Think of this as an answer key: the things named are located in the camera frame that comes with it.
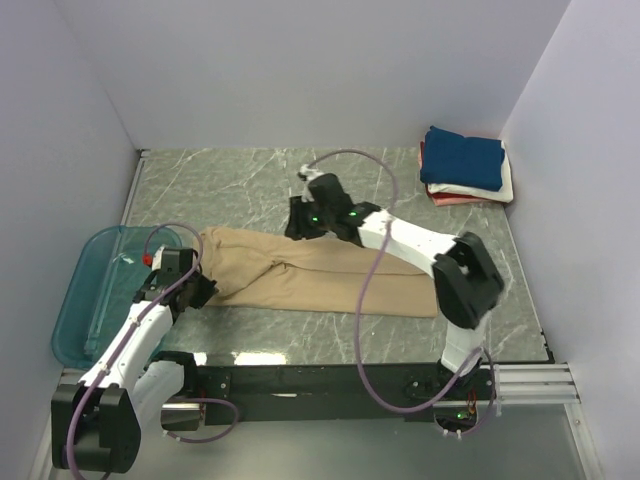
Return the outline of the beige t-shirt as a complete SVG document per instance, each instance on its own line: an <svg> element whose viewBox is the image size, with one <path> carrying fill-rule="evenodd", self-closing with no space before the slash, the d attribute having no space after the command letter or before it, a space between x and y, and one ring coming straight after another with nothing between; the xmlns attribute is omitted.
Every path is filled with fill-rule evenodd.
<svg viewBox="0 0 640 480"><path fill-rule="evenodd" d="M217 282L210 306L353 313L377 252L332 238L294 241L225 226L207 227L202 271ZM433 280L385 255L367 289L364 314L431 318Z"/></svg>

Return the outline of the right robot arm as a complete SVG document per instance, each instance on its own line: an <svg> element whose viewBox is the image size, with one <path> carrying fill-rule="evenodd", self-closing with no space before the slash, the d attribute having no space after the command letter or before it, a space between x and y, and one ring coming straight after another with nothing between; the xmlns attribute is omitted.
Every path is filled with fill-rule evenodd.
<svg viewBox="0 0 640 480"><path fill-rule="evenodd" d="M401 220L370 202L355 203L338 177L304 166L301 195L289 199L285 236L316 239L327 233L361 248L384 251L428 274L440 312L447 320L440 364L464 377L481 356L487 315L504 290L504 280L480 237L454 236Z"/></svg>

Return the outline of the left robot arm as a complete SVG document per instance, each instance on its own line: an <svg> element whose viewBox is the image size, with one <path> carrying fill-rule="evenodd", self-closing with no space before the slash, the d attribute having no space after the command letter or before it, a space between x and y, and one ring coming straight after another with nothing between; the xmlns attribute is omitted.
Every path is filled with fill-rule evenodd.
<svg viewBox="0 0 640 480"><path fill-rule="evenodd" d="M187 309L202 308L217 292L192 248L163 247L145 257L151 271L136 291L127 318L99 360L51 400L52 463L57 469L128 472L143 427L166 401L199 390L191 353L158 346Z"/></svg>

